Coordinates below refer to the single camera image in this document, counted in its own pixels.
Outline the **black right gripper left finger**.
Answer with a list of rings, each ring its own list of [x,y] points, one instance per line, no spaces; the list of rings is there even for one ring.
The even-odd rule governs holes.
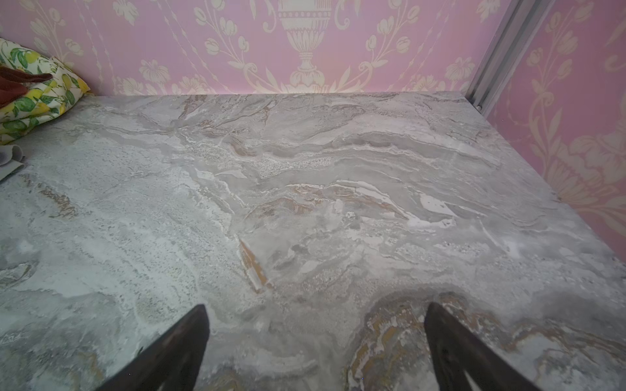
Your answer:
[[[205,306],[197,305],[98,389],[193,390],[209,338]]]

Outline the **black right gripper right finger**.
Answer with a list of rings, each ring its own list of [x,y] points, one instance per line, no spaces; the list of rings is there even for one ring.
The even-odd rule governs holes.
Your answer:
[[[537,390],[439,303],[427,308],[424,329],[441,390]]]

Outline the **light grey ribbed cloth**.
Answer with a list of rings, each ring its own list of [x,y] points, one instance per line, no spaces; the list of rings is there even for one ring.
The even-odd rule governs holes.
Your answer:
[[[24,153],[17,145],[2,145],[0,150],[0,180],[24,166]]]

